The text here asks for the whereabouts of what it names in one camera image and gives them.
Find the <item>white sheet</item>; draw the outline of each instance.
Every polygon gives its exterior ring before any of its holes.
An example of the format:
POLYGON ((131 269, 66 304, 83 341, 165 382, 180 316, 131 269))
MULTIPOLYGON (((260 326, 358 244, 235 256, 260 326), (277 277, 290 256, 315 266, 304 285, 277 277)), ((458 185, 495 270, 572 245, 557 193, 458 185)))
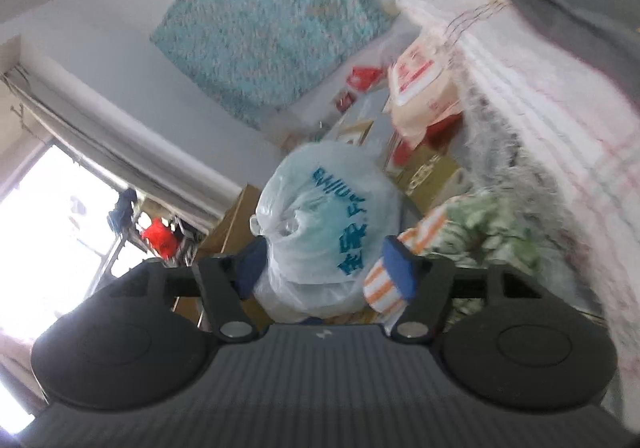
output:
MULTIPOLYGON (((397 2, 443 36, 488 0, 397 2)), ((554 174, 584 231, 586 274, 618 349, 625 423, 640 430, 638 111, 606 76, 534 33, 512 6, 470 25, 456 46, 478 87, 554 174)))

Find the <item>hanging laundry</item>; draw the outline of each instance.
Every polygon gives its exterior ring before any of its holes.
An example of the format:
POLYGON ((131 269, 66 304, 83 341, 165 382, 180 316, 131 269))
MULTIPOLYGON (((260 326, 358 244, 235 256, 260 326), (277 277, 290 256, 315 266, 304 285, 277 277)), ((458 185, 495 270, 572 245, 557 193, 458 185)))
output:
POLYGON ((107 216, 109 227, 116 235, 121 234, 131 225, 133 206, 137 201, 138 195, 133 188, 127 188, 118 197, 115 207, 107 216))
POLYGON ((151 41, 258 128, 390 27, 374 0, 175 0, 151 41))

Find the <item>orange striped cloth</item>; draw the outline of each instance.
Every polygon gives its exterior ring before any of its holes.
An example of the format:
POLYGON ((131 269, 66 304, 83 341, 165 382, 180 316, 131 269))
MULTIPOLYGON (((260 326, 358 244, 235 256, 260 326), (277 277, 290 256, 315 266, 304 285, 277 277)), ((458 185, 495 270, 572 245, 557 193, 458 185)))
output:
MULTIPOLYGON (((447 205, 433 209, 416 227, 398 235, 398 240, 407 246, 412 253, 421 254, 433 242, 434 237, 447 222, 447 205)), ((373 310, 380 313, 384 323, 388 317, 404 311, 406 301, 402 299, 398 289, 391 281, 380 258, 373 266, 364 281, 364 297, 373 310)))

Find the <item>green patterned cloth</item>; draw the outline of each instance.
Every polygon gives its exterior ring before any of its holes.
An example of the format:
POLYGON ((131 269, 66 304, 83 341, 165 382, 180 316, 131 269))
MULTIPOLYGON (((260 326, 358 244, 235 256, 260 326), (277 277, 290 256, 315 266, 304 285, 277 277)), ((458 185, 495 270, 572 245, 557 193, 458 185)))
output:
MULTIPOLYGON (((438 254, 462 267, 506 263, 523 273, 540 270, 540 255, 531 230, 516 218, 509 199, 484 192, 447 205, 448 221, 423 254, 438 254)), ((481 299, 455 298, 445 330, 482 309, 481 299)))

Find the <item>curtain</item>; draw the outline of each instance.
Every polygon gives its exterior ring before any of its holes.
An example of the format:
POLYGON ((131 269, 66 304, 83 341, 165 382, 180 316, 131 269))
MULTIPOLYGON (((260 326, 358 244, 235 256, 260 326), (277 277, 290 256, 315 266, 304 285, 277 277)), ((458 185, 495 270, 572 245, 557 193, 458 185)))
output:
POLYGON ((2 145, 0 145, 0 201, 14 189, 33 163, 47 150, 50 132, 0 83, 2 145))
POLYGON ((210 229, 226 208, 196 180, 185 181, 150 151, 135 148, 17 66, 2 78, 23 105, 79 157, 95 163, 187 221, 210 229))

